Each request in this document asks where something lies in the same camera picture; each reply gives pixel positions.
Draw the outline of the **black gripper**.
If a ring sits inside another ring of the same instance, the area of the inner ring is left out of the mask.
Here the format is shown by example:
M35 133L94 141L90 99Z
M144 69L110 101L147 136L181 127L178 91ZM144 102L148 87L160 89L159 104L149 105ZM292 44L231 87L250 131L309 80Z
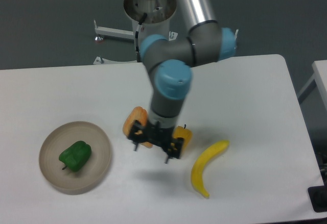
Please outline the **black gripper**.
M141 143L155 145L164 148L167 154L165 164L170 159L180 159L184 139L182 137L173 138L174 127L162 128L160 122L151 123L147 121L143 126L139 120L134 120L127 136L134 144L134 151L137 151Z

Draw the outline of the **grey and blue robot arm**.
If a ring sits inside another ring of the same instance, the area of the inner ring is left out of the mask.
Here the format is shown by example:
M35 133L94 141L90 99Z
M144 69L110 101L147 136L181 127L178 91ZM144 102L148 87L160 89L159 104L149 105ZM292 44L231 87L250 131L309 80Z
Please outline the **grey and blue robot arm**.
M135 23L136 60L153 88L145 123L133 119L127 138L178 159L185 140L173 138L173 132L191 87L191 69L233 57L237 33L219 25L209 0L124 0L124 10Z

